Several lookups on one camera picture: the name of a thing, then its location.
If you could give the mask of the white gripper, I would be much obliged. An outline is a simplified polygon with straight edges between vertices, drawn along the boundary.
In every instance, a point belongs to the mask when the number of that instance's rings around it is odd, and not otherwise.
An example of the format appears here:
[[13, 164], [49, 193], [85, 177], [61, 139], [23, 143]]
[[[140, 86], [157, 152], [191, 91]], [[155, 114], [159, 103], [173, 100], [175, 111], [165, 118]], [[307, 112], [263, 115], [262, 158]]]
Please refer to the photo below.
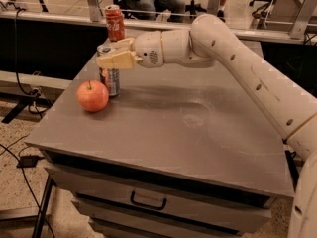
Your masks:
[[118, 53], [106, 54], [96, 58], [103, 69], [132, 69], [136, 63], [147, 68], [163, 66], [161, 32], [145, 32], [134, 38], [111, 42], [113, 49], [128, 49]]

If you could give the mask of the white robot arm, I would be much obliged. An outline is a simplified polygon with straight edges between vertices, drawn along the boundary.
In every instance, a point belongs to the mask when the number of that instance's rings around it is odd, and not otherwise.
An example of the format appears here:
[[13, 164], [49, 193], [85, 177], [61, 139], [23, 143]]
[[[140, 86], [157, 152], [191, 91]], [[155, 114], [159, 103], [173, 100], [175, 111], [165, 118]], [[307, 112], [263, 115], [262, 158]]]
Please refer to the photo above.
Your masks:
[[145, 32], [107, 44], [103, 69], [177, 63], [201, 67], [216, 60], [303, 160], [287, 238], [317, 234], [317, 99], [243, 44], [219, 18], [203, 14], [188, 29]]

